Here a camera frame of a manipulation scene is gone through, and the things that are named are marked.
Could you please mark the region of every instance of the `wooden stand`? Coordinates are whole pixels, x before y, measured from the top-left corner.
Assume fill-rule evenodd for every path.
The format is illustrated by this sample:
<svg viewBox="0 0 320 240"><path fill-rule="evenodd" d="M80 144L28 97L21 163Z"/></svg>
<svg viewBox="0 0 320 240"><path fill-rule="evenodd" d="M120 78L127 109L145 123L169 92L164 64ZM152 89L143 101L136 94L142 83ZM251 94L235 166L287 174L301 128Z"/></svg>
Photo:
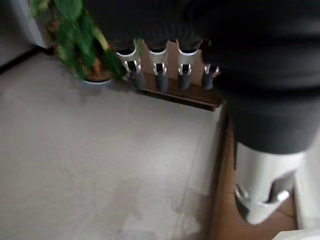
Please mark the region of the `wooden stand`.
<svg viewBox="0 0 320 240"><path fill-rule="evenodd" d="M182 91L178 88L178 80L170 78L169 87L167 92L159 92L156 88L155 76L153 74L144 73L145 89L143 93L152 93L160 96L167 96L173 99L194 103L197 105L203 105L205 108L214 111L222 103L222 98L217 95L214 90L205 90L203 87L190 84L190 87Z"/></svg>

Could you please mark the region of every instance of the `gray tile floor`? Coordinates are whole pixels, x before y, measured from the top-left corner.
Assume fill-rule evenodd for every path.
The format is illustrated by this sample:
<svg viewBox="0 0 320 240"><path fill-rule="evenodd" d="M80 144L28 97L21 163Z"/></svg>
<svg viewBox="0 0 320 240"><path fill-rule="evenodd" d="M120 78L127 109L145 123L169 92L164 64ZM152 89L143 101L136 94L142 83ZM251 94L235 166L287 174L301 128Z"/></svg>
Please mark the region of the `gray tile floor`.
<svg viewBox="0 0 320 240"><path fill-rule="evenodd" d="M38 54L0 76L0 240L205 240L220 111L90 87Z"/></svg>

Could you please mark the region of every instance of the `white object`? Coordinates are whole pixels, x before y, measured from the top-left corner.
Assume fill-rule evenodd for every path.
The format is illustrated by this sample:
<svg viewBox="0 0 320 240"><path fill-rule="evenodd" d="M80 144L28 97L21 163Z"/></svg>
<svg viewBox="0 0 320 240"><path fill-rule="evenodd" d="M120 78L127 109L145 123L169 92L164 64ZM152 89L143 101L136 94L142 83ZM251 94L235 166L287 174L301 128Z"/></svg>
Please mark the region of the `white object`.
<svg viewBox="0 0 320 240"><path fill-rule="evenodd" d="M273 240L320 240L320 229L281 231Z"/></svg>

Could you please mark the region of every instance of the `black fabric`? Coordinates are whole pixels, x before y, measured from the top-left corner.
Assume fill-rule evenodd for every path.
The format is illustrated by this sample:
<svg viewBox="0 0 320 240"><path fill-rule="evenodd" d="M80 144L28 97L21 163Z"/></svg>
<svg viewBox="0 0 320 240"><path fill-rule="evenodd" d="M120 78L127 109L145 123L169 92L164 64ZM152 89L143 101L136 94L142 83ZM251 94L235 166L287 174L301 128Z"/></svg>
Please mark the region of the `black fabric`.
<svg viewBox="0 0 320 240"><path fill-rule="evenodd" d="M320 123L320 1L86 0L108 40L210 41L205 63L255 150L305 150Z"/></svg>

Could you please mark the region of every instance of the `plant pot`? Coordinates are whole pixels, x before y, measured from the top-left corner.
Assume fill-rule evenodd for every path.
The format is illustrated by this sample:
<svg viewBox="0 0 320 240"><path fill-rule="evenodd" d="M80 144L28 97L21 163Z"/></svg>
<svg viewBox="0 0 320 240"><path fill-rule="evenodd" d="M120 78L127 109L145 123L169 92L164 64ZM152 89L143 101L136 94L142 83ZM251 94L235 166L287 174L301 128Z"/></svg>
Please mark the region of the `plant pot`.
<svg viewBox="0 0 320 240"><path fill-rule="evenodd" d="M88 73L86 74L86 79L82 81L90 85L105 85L112 82L112 74L107 70L100 75Z"/></svg>

